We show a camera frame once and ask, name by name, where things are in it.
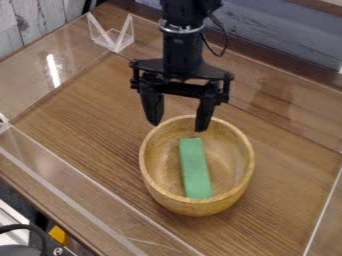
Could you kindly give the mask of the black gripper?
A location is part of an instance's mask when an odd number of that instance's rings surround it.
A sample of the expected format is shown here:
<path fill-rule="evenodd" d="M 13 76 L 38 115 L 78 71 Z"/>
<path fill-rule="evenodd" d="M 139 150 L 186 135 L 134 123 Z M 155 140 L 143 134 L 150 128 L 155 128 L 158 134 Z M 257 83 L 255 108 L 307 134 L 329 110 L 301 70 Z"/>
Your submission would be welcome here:
<path fill-rule="evenodd" d="M 217 104 L 230 99 L 230 71 L 210 65 L 203 58 L 206 37 L 201 31 L 178 33 L 163 30 L 163 56 L 135 59 L 131 88 L 140 95 L 146 118 L 158 126 L 164 114 L 164 95 L 195 98 L 199 102 L 195 131 L 209 128 Z"/>

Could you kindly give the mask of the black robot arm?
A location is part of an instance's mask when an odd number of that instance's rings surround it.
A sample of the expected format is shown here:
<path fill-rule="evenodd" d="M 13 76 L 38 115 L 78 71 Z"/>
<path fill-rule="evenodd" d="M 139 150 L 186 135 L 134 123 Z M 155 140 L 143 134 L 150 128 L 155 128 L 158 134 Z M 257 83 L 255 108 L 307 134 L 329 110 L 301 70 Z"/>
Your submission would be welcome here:
<path fill-rule="evenodd" d="M 148 122 L 158 126 L 164 114 L 164 95 L 198 98 L 195 131 L 207 130 L 215 107 L 230 100 L 234 74 L 205 62 L 205 19 L 223 28 L 214 12 L 222 0 L 160 0 L 163 58 L 132 60 L 131 88 L 140 95 Z"/>

